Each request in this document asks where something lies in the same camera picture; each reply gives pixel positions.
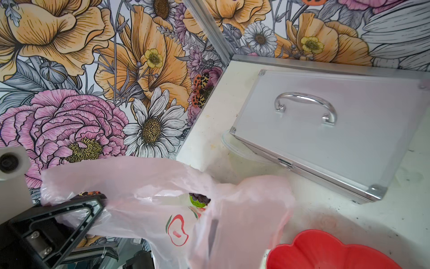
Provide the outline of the red flower-shaped plate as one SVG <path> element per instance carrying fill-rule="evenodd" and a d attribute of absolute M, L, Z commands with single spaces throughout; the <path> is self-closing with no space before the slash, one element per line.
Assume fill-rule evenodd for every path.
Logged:
<path fill-rule="evenodd" d="M 359 244 L 344 244 L 321 230 L 299 233 L 280 244 L 266 259 L 267 269 L 399 269 L 387 255 Z"/>

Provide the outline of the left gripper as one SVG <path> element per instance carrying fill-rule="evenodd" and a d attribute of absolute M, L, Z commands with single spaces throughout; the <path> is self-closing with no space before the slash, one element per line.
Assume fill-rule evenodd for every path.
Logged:
<path fill-rule="evenodd" d="M 2 269 L 54 269 L 76 248 L 105 208 L 103 194 L 34 206 L 1 224 Z"/>

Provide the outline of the dark grape bunch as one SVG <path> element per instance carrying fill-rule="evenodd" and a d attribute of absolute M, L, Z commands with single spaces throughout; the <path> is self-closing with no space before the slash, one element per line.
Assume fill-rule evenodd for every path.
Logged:
<path fill-rule="evenodd" d="M 189 193 L 190 200 L 193 204 L 207 206 L 211 199 L 205 195 L 197 194 L 197 193 Z"/>

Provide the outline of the green lime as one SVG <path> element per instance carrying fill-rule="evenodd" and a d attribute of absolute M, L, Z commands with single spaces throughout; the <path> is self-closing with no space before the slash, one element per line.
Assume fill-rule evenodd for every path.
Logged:
<path fill-rule="evenodd" d="M 189 198 L 190 198 L 191 204 L 197 208 L 205 208 L 208 205 L 208 203 L 211 201 L 206 196 L 196 195 L 193 193 L 189 195 Z"/>

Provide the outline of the pink plastic bag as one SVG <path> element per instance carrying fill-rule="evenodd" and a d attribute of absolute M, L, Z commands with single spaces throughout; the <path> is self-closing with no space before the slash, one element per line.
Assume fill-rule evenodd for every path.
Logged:
<path fill-rule="evenodd" d="M 41 203 L 90 192 L 106 196 L 91 235 L 142 238 L 158 269 L 257 269 L 274 248 L 295 205 L 287 179 L 258 176 L 237 185 L 171 159 L 121 156 L 62 164 L 41 174 Z M 211 199 L 205 208 L 189 193 Z M 218 230 L 211 257 L 208 236 Z"/>

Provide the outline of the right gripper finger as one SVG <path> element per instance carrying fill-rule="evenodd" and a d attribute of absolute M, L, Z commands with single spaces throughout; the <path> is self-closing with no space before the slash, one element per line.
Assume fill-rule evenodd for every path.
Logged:
<path fill-rule="evenodd" d="M 210 258 L 211 257 L 211 253 L 213 250 L 213 246 L 216 240 L 216 234 L 217 234 L 217 230 L 218 230 L 218 224 L 219 224 L 219 220 L 218 219 L 213 219 L 211 222 L 211 227 L 209 230 L 209 236 L 208 236 L 208 255 L 207 257 Z"/>

